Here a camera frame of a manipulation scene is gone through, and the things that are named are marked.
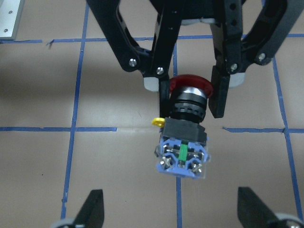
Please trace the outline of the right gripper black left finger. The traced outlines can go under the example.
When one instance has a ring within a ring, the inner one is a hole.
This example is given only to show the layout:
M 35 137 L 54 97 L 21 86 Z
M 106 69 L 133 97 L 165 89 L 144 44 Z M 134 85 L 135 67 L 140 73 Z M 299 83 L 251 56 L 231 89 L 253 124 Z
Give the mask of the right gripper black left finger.
M 105 219 L 104 212 L 103 190 L 91 190 L 71 227 L 102 228 Z

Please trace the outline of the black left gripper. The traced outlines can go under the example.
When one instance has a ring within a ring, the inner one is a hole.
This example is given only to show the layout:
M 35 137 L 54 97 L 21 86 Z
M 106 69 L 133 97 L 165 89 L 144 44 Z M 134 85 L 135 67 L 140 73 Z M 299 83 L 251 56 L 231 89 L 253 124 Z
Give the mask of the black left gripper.
M 122 69 L 139 70 L 152 91 L 158 90 L 158 80 L 167 77 L 181 32 L 193 34 L 195 26 L 209 24 L 217 62 L 209 99 L 214 118 L 224 116 L 228 88 L 244 82 L 251 64 L 268 64 L 299 18 L 299 1 L 265 0 L 244 34 L 243 0 L 89 0 L 87 4 Z M 160 117 L 168 117 L 169 80 L 159 82 L 159 105 Z

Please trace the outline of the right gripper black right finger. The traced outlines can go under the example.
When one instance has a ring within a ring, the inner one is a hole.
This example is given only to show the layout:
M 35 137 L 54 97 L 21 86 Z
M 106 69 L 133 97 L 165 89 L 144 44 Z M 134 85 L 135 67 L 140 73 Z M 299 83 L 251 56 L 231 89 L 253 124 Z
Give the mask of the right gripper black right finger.
M 279 219 L 250 187 L 239 187 L 237 217 L 244 228 L 275 228 Z

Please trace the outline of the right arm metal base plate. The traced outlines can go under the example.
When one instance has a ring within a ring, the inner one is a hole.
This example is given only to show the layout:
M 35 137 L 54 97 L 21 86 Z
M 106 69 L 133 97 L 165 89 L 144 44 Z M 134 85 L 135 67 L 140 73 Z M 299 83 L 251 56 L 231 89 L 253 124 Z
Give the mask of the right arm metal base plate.
M 0 0 L 1 40 L 16 38 L 24 2 L 24 0 Z

